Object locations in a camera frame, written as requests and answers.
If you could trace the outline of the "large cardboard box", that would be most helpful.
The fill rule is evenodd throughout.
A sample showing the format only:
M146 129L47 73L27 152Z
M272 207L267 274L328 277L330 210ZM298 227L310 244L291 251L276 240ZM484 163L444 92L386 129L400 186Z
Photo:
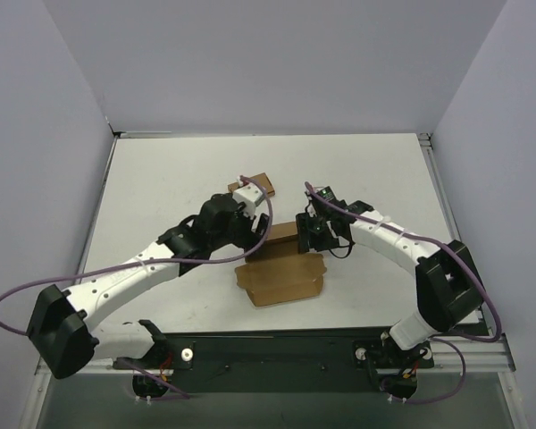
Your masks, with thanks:
M321 294L327 268L318 253L298 251L294 222L275 224L267 241L235 269L237 285L255 307L310 299Z

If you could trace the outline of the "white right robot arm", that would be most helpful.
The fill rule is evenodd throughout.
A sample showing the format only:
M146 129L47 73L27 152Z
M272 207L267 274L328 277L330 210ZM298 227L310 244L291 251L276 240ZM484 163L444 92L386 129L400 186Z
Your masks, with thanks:
M361 201L341 209L312 201L296 215L300 253L332 251L346 240L348 247L369 248L394 262L415 278L416 309L397 321L388 338L401 350L413 349L431 336L453 330L483 303L467 267L475 271L466 246L448 244L449 255L438 245L411 239L388 217Z

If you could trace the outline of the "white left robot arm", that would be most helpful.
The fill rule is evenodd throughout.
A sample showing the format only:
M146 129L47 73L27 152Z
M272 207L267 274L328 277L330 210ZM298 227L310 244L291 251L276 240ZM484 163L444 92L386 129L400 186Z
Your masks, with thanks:
M248 183L215 194L198 214L184 219L123 265L95 273L90 282L60 290L52 283L39 292L26 335L52 375L64 379L90 361L131 358L145 367L160 365L167 340L148 320L106 323L109 315L164 282L180 278L225 246L256 252L272 225L270 214L257 215L266 201L262 188Z

